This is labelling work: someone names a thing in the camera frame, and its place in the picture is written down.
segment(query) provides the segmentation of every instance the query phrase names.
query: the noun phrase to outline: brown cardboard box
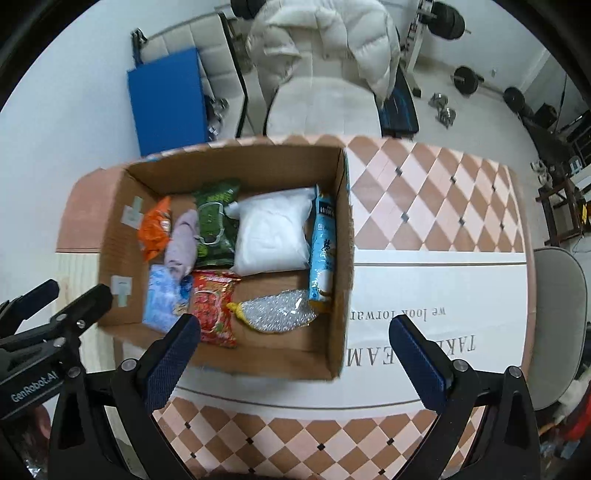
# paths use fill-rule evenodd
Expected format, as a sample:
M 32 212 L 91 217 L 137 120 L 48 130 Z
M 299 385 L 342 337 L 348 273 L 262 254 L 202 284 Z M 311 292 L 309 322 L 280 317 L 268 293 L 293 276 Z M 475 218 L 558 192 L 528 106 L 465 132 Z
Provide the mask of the brown cardboard box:
M 202 343 L 191 362 L 230 373 L 278 378 L 330 380 L 340 374 L 345 349 L 349 292 L 353 277 L 353 229 L 348 173 L 339 147 L 251 145 L 180 151 L 156 161 L 97 170 L 74 186 L 62 218 L 58 252 L 98 252 L 100 283 L 132 278 L 126 306 L 117 298 L 99 322 L 120 340 L 147 348 L 162 335 L 142 325 L 148 282 L 137 230 L 122 223 L 124 212 L 142 199 L 141 212 L 172 196 L 172 221 L 193 206 L 190 196 L 205 182 L 237 177 L 241 192 L 253 194 L 313 186 L 333 192 L 337 213 L 335 303 L 332 314 L 281 335 L 248 329 L 233 319 L 236 349 Z M 307 288 L 308 271 L 245 277 L 233 299 L 242 301 L 293 288 Z

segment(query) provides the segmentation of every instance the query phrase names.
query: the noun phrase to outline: white puffer jacket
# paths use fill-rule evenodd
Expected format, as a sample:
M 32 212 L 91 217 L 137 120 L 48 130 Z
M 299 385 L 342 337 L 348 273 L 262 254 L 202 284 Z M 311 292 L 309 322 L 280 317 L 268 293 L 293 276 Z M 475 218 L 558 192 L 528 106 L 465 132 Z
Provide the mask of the white puffer jacket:
M 396 27 L 378 0 L 269 0 L 246 46 L 267 105 L 294 76 L 340 77 L 381 105 L 400 59 Z

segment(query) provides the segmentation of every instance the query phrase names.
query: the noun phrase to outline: white pouch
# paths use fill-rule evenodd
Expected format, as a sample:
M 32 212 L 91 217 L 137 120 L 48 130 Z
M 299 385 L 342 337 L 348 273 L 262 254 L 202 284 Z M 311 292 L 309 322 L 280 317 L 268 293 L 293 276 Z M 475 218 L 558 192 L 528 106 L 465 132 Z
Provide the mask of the white pouch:
M 315 197 L 314 188 L 304 188 L 256 195 L 228 205 L 226 215 L 240 219 L 232 271 L 244 277 L 309 268 L 304 224 Z

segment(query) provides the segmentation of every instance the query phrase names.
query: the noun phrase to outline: rolled purple towel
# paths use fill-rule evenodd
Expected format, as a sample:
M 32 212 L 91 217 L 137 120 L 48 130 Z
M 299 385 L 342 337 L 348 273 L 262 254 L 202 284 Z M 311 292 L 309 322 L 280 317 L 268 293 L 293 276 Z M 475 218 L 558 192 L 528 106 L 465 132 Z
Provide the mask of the rolled purple towel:
M 197 210 L 178 217 L 164 254 L 164 264 L 177 281 L 191 272 L 197 260 L 197 220 Z

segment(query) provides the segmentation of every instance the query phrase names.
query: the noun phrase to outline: green snack bag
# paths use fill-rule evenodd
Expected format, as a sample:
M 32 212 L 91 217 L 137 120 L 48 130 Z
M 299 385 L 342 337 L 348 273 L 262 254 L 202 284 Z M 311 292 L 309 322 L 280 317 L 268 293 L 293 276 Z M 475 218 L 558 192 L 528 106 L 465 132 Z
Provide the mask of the green snack bag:
M 228 218 L 224 208 L 236 200 L 237 179 L 203 185 L 193 195 L 199 214 L 197 262 L 195 267 L 233 265 L 238 236 L 238 221 Z

